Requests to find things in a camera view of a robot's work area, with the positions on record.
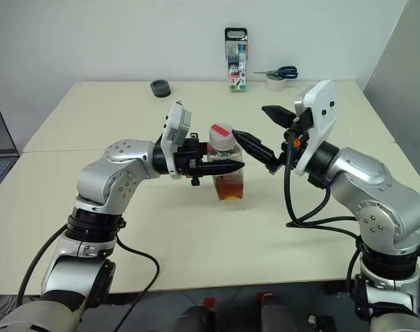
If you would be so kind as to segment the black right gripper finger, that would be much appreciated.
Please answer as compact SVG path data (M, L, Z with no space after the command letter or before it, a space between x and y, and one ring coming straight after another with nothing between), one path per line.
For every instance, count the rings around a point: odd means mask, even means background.
M262 111L277 125L289 128L293 125L295 114L279 105L266 105Z
M251 133L233 129L232 134L242 149L254 159L265 165L270 174L275 174L283 166L283 155L277 157L272 149L263 145Z

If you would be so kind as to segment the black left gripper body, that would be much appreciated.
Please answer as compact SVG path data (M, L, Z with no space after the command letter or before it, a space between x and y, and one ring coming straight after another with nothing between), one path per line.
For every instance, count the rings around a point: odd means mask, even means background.
M191 133L176 152L176 169L180 175L191 179L192 186L200 186L199 165L205 156L199 153L200 142L198 133Z

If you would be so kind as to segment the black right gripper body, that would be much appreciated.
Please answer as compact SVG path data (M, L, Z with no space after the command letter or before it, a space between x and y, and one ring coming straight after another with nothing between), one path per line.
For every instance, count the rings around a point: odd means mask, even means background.
M295 168L296 162L301 161L302 153L307 150L308 130L313 127L312 111L305 109L296 120L295 113L284 109L280 125L286 129L284 133L286 144L292 146L293 168Z

